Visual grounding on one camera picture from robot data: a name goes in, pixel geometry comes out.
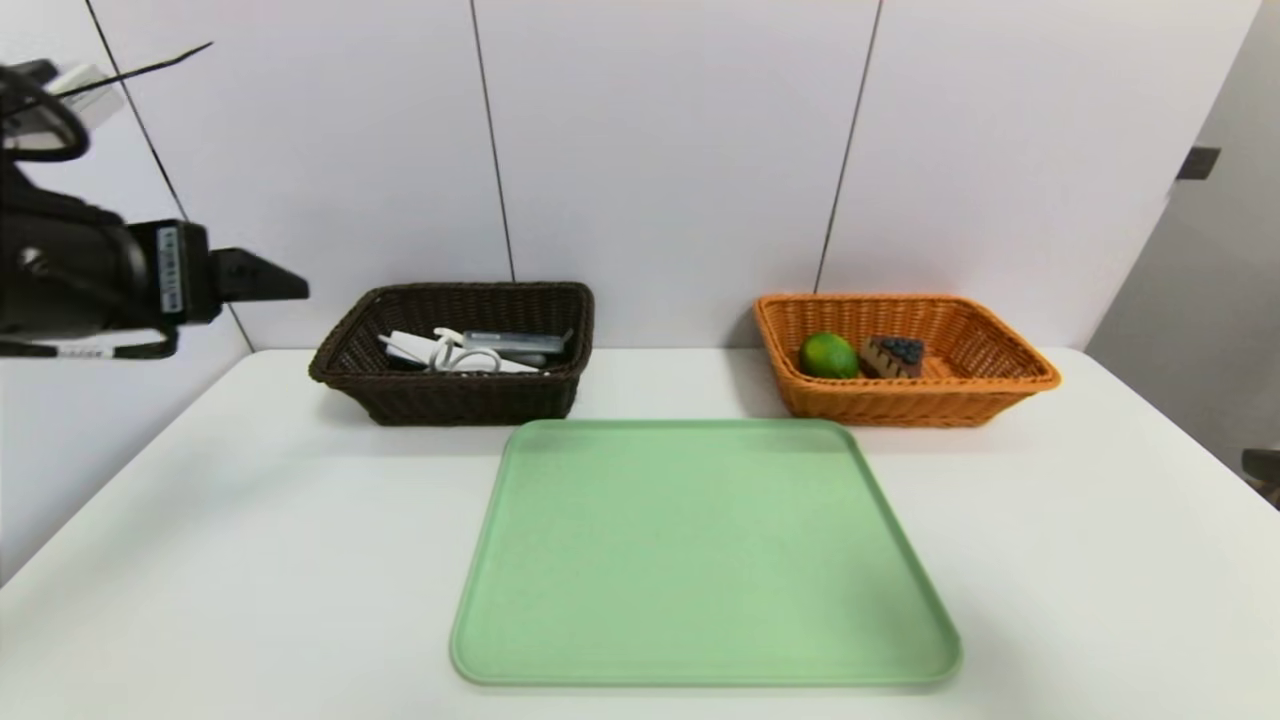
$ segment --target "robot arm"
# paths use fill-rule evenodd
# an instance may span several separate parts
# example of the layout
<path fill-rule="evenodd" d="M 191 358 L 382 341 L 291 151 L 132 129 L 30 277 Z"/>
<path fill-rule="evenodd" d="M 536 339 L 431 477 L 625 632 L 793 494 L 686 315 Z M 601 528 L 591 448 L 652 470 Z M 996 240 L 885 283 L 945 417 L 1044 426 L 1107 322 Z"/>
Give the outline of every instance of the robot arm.
<path fill-rule="evenodd" d="M 209 249 L 205 228 L 180 220 L 125 224 L 77 197 L 36 187 L 17 161 L 67 161 L 88 150 L 76 113 L 37 82 L 41 63 L 0 65 L 0 356 L 160 359 L 178 327 L 207 324 L 225 302 L 301 300 L 307 282 L 252 252 Z M 51 147 L 10 145 L 38 127 Z M 154 329 L 164 340 L 115 348 L 32 341 Z"/>

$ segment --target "lime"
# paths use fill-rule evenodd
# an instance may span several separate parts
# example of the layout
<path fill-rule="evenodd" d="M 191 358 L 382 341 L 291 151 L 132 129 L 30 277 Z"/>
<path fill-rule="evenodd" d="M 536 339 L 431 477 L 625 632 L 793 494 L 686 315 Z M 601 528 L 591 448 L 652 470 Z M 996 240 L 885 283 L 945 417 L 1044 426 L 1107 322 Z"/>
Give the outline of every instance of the lime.
<path fill-rule="evenodd" d="M 856 378 L 858 354 L 836 333 L 812 334 L 800 346 L 800 369 L 815 378 Z"/>

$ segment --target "green tray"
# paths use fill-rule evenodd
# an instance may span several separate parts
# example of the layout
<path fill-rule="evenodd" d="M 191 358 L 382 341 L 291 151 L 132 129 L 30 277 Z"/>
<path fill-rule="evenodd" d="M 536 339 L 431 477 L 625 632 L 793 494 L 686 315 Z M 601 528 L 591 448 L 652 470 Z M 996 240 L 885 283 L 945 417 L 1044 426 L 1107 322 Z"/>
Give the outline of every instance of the green tray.
<path fill-rule="evenodd" d="M 920 684 L 960 638 L 826 420 L 539 420 L 507 443 L 452 638 L 502 685 Z"/>

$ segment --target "wicker basket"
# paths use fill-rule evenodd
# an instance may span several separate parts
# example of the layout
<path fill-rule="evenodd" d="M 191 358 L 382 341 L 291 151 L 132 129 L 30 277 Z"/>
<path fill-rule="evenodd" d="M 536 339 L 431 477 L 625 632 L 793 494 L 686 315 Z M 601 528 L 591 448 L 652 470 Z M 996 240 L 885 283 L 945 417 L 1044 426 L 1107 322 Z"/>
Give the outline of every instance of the wicker basket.
<path fill-rule="evenodd" d="M 755 302 L 778 392 L 792 415 L 846 425 L 974 427 L 1052 389 L 1057 370 L 986 307 L 941 295 L 772 295 Z M 919 379 L 829 380 L 804 375 L 800 345 L 833 332 L 925 343 Z"/>
<path fill-rule="evenodd" d="M 329 333 L 311 378 L 356 398 L 381 425 L 518 425 L 563 418 L 591 356 L 595 304 L 581 283 L 422 283 L 366 293 Z M 393 370 L 379 334 L 438 327 L 573 336 L 545 373 Z"/>

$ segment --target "cake slice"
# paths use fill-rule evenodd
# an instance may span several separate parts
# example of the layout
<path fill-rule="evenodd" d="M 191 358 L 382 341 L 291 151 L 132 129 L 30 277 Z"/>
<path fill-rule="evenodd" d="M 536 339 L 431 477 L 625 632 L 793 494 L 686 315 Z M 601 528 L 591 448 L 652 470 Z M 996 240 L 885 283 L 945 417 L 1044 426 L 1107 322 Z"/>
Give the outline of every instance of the cake slice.
<path fill-rule="evenodd" d="M 868 378 L 919 378 L 924 363 L 924 341 L 913 337 L 873 336 L 858 348 L 863 374 Z"/>

